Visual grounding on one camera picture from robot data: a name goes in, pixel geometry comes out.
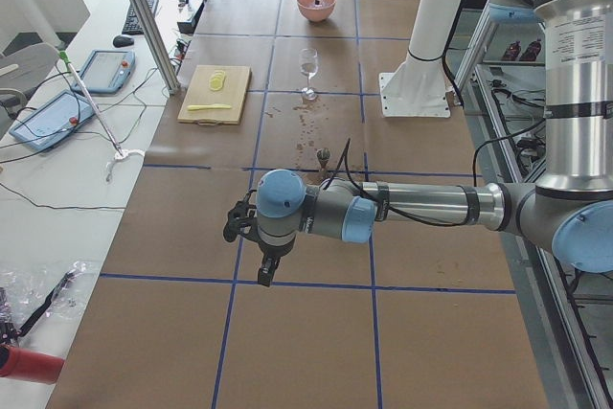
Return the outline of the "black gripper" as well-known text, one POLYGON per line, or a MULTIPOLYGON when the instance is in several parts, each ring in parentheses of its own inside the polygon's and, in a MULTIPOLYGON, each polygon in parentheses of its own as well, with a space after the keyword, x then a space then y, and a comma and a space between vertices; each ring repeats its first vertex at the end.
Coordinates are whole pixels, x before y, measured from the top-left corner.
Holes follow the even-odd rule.
POLYGON ((258 231, 260 238, 259 248, 262 252, 261 266, 258 270, 257 282, 263 286, 270 286, 280 264, 280 258, 293 249, 293 233, 282 236, 273 236, 258 231))

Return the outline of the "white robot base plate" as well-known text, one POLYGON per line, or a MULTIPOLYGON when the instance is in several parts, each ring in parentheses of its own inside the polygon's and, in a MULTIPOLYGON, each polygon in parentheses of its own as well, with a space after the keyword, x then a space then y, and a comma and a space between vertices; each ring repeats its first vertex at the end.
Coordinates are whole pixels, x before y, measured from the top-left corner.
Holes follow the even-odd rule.
POLYGON ((441 73, 425 77, 380 73, 378 83, 384 117, 449 118, 451 115, 441 73))

